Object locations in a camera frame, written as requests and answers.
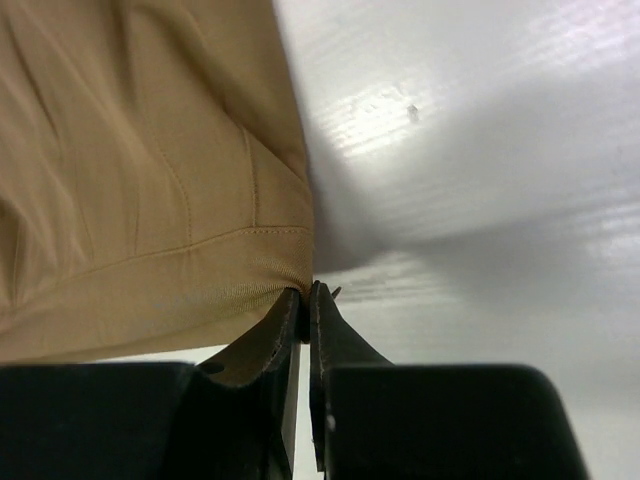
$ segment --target tan cloth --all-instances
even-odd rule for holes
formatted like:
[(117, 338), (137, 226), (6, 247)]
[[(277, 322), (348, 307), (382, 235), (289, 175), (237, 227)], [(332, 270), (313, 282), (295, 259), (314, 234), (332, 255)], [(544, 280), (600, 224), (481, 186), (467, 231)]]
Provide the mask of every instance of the tan cloth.
[(311, 284), (267, 0), (0, 0), (0, 361), (226, 343)]

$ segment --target garment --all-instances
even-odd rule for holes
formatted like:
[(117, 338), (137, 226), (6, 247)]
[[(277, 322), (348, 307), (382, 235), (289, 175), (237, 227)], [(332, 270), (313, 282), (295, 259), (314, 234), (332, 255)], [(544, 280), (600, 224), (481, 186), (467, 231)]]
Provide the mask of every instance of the garment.
[(0, 1), (0, 361), (228, 343), (311, 286), (266, 0)]

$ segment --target brown fabric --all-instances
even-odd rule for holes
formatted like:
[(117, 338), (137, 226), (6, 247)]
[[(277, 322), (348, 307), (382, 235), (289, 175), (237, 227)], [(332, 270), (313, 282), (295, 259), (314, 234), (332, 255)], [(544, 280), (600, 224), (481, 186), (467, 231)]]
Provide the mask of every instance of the brown fabric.
[(266, 0), (0, 1), (0, 361), (227, 343), (311, 284)]

